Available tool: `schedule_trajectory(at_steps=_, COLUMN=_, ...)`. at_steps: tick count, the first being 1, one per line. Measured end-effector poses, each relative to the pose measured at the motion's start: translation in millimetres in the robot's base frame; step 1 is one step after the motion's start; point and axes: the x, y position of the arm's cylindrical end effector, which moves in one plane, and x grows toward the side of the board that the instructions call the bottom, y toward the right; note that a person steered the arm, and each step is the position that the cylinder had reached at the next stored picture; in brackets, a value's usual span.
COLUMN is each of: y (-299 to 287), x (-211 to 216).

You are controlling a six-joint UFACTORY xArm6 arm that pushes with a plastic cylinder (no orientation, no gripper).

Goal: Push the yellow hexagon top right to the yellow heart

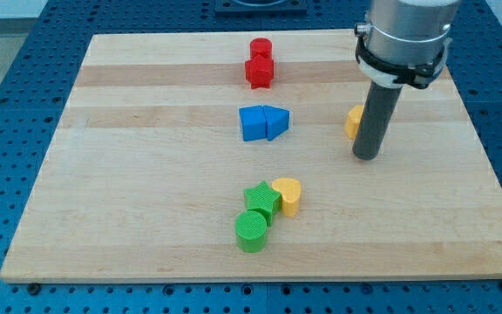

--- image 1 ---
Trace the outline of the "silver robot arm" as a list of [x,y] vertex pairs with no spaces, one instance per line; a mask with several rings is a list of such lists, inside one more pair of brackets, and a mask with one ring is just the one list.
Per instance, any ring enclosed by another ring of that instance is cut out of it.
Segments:
[[423,90],[442,72],[459,0],[373,0],[355,26],[356,62],[371,80],[352,147],[377,157],[402,88]]

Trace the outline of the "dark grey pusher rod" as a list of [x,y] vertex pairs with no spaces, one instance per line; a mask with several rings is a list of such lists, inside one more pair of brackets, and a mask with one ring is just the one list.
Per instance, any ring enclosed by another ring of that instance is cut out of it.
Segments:
[[372,81],[352,147],[360,160],[377,157],[402,88],[387,88]]

